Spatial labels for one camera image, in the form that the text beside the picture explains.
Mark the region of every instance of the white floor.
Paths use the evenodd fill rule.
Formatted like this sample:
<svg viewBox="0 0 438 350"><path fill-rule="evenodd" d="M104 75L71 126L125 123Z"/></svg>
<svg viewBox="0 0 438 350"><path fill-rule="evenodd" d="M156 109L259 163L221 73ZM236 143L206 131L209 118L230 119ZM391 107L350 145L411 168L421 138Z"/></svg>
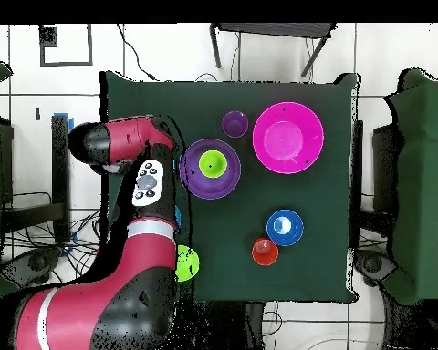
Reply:
<svg viewBox="0 0 438 350"><path fill-rule="evenodd" d="M126 40L140 55L141 66L160 80L195 80L205 72L218 80L230 80L237 47L234 33L218 34L223 67L217 69L208 24L126 25L124 30ZM83 25L57 25L57 39L57 48L46 48L46 61L87 60ZM131 49L124 47L116 25L92 25L92 43L92 67L41 67L37 26L0 26L0 60L9 63L14 72L0 84L0 115L11 119L15 127L16 193L51 192L50 117L66 112L75 125L98 121L100 70L150 81L138 69ZM242 80L308 80L299 75L307 60L304 39L242 35ZM408 67L421 67L438 77L437 24L341 24L314 65L315 83L331 83L341 73L361 75L358 117L364 121L362 190L367 195L373 193L370 133L391 123L382 97L396 90L399 74ZM237 80L237 58L232 75ZM203 80L213 81L209 76ZM73 157L70 176L72 220L78 220L99 208L99 176ZM23 196L16 198L15 206L45 202L44 195ZM371 197L362 197L362 205L370 208ZM90 226L79 238L97 241ZM13 254L20 251L14 247ZM11 258L11 254L11 248L6 248L4 258ZM74 278L65 259L56 271L64 281ZM274 314L265 315L265 333L280 326L276 334L265 338L267 349L380 350L384 325L381 295L365 286L356 273L353 288L360 298L351 305L268 304L267 311L278 307L283 323L270 322L276 319Z"/></svg>

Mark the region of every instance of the black chair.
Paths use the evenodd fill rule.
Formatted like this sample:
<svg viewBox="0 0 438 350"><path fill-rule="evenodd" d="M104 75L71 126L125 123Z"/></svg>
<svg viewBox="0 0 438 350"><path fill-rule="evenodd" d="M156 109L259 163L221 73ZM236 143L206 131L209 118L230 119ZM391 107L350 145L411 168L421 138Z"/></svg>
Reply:
<svg viewBox="0 0 438 350"><path fill-rule="evenodd" d="M308 60L307 65L303 69L302 77L307 75L307 72L315 62L319 51L325 45L329 38L329 32L334 29L335 23L211 23L210 33L211 41L213 42L213 51L215 57L215 66L221 68L221 58L219 57L219 49L217 47L217 38L215 29L220 31L245 32L247 34L261 34L274 36L293 36L304 37L310 39L321 39L315 48L315 52ZM238 45L241 43L241 36L238 37ZM238 66L240 68L240 49L238 50Z"/></svg>

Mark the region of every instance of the red robot arm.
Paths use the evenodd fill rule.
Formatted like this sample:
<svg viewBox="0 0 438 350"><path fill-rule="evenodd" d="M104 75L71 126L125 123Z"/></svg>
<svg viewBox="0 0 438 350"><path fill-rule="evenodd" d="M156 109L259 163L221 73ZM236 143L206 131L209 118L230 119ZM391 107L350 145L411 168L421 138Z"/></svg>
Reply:
<svg viewBox="0 0 438 350"><path fill-rule="evenodd" d="M124 177L132 194L121 216L127 227L120 262L102 280L27 296L10 334L14 350L155 350L174 311L174 144L168 124L158 117L83 124L70 132L68 145L90 165L131 164ZM142 162L138 156L146 148Z"/></svg>

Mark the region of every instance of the control buttons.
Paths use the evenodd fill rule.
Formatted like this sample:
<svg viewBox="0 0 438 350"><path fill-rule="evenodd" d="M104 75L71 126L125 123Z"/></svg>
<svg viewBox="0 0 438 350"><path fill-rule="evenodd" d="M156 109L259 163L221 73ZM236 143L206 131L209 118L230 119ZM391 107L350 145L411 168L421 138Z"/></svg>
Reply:
<svg viewBox="0 0 438 350"><path fill-rule="evenodd" d="M150 175L141 176L137 181L139 190L151 190L157 185L156 179Z"/></svg>

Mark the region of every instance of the blue object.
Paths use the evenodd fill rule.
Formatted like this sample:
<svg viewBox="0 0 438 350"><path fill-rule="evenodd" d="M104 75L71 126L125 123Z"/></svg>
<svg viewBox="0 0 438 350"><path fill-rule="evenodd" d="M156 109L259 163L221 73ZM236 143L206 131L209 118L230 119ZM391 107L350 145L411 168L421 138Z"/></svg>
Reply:
<svg viewBox="0 0 438 350"><path fill-rule="evenodd" d="M177 225L180 226L182 225L182 215L180 214L180 210L179 207L177 207L175 205L175 221L177 221Z"/></svg>
<svg viewBox="0 0 438 350"><path fill-rule="evenodd" d="M266 231L272 242L287 247L302 237L303 221L291 210L279 210L267 221Z"/></svg>

